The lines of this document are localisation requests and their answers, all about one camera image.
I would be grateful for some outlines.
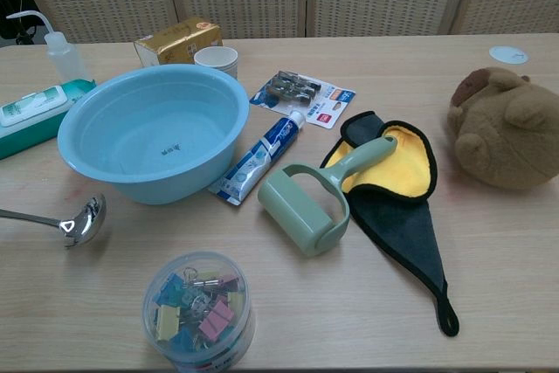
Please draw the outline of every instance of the stuffed animal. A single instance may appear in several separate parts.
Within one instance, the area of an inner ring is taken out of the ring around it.
[[[528,76],[499,67],[470,73],[447,117],[460,165],[481,181],[520,190],[559,174],[559,96]]]

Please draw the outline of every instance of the toothpaste cap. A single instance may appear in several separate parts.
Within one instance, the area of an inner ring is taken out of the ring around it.
[[[297,124],[298,128],[303,127],[303,125],[305,125],[305,121],[306,121],[305,115],[303,115],[299,111],[292,111],[289,114],[289,120],[292,120],[295,124]]]

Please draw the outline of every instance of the white cup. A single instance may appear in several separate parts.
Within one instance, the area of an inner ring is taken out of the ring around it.
[[[205,47],[194,54],[194,63],[200,66],[213,67],[237,78],[238,53],[230,47]]]

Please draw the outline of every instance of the blue plastic basin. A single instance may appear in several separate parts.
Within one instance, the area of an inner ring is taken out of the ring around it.
[[[124,73],[79,100],[62,121],[59,152],[80,174],[145,204],[210,185],[229,167],[248,118],[245,89],[209,67]]]

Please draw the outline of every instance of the toothpaste tube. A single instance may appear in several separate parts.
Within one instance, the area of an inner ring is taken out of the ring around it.
[[[254,185],[283,155],[305,123],[305,115],[292,111],[283,117],[245,153],[235,166],[208,190],[231,204],[240,205]]]

